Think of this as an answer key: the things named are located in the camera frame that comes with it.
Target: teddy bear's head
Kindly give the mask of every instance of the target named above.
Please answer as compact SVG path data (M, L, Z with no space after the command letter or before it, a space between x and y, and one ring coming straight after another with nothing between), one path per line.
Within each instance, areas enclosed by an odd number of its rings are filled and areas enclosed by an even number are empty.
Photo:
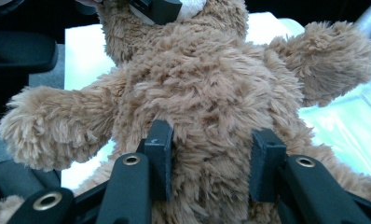
M199 24L246 36L247 10L241 0L181 0L176 21L157 25L131 7L125 0L106 0L98 11L106 38L106 52L119 65L129 61L151 36L160 35L166 26Z

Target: brown fur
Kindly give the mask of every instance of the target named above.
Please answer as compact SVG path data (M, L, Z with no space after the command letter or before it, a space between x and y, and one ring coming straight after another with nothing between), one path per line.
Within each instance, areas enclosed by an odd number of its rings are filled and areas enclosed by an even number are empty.
M312 23L303 35L256 46L244 43L242 1L209 0L193 19L165 26L141 24L122 0L104 1L99 14L118 69L81 91L13 97L0 132L16 161L63 169L113 137L110 161L80 193L108 179L113 161L165 119L174 128L172 200L154 204L154 223L279 222L274 204L248 197L251 130L270 128L288 154L316 158L344 189L371 200L371 177L313 146L297 115L371 77L371 40L354 25Z

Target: teddy bear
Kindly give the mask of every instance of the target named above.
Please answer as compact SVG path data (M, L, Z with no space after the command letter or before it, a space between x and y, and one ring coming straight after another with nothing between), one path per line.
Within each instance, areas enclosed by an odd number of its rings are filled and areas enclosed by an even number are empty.
M186 13L163 25L125 0L97 4L117 67L80 91L25 88L12 97L0 134L14 160L66 169L112 138L109 161L77 195L109 179L114 161L162 119L173 128L172 198L153 204L153 223L280 223L275 203L249 197L251 131L271 129L288 155L320 161L342 188L371 201L371 176L314 146L297 113L370 79L371 39L352 23L313 22L301 35L255 45L244 40L242 0L186 2ZM21 202L0 202L0 220Z

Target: chair seat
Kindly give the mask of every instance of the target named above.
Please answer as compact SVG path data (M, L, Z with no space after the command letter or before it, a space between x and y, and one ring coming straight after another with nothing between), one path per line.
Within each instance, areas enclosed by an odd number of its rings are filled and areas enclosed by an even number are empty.
M57 59L57 44L46 35L0 31L0 76L47 72L54 68Z

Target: teddy bear's right arm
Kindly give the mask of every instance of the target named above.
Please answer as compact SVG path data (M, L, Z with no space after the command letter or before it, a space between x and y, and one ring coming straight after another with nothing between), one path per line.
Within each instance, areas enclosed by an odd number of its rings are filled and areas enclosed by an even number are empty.
M12 97L1 137L16 162L34 169L65 169L93 157L111 137L125 80L102 76L81 91L26 88Z

